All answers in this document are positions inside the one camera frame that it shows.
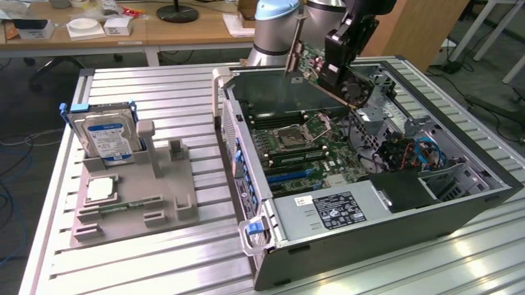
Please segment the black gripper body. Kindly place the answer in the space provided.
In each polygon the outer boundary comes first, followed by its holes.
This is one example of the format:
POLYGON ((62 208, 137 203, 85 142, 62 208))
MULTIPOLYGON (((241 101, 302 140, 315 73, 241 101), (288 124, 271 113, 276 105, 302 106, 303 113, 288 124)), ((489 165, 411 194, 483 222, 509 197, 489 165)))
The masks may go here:
POLYGON ((367 15, 387 15, 395 6, 396 0, 344 0, 350 18, 360 18, 367 15))

